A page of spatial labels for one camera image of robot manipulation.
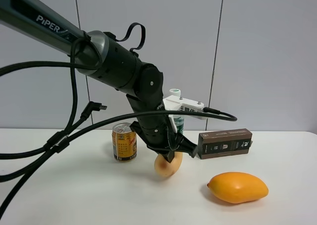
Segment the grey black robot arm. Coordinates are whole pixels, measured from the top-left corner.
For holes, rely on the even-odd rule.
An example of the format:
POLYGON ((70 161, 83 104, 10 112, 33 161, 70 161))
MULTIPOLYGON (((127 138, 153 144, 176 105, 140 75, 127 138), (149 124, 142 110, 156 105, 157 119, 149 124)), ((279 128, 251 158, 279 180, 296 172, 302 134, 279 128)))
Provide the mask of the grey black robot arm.
POLYGON ((124 93, 134 112, 131 124, 147 147, 172 161, 177 152, 194 157, 196 144, 174 129, 163 103, 163 74, 125 49, 110 32, 85 32, 39 0, 0 0, 0 22, 70 56, 71 63, 46 62, 82 74, 124 93))

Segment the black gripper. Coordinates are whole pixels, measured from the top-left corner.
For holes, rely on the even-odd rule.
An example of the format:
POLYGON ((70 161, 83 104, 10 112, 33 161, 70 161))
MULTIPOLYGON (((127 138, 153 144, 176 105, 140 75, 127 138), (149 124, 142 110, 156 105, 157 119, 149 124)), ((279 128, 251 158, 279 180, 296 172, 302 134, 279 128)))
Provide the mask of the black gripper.
POLYGON ((165 156, 171 163, 176 152, 187 153, 194 158, 198 152, 198 145, 178 132, 174 132, 168 116, 142 116, 130 125, 147 145, 147 147, 165 156))

